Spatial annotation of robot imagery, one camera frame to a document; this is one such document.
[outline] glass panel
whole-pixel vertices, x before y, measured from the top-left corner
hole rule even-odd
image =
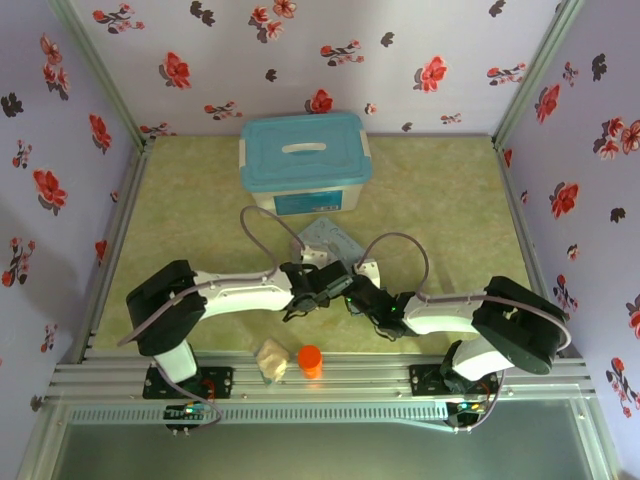
[[[60,480],[592,478],[568,401],[505,401],[471,435],[396,424],[74,426]]]

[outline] orange cup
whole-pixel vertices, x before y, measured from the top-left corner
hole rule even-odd
[[[305,345],[298,351],[298,365],[305,377],[314,379],[322,376],[322,352],[314,345]]]

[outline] lid handle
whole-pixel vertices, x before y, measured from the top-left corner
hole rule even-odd
[[[327,145],[324,143],[292,143],[291,145],[285,145],[282,147],[283,153],[312,153],[322,150],[326,150]]]

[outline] blue lid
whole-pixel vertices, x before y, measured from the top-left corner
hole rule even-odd
[[[242,184],[250,192],[363,184],[372,168],[360,131],[362,121],[353,113],[249,121],[242,129]]]

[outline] plastic storage box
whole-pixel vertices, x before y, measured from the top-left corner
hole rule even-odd
[[[256,204],[276,215],[353,210],[372,175],[367,135],[351,113],[252,120],[240,173]]]

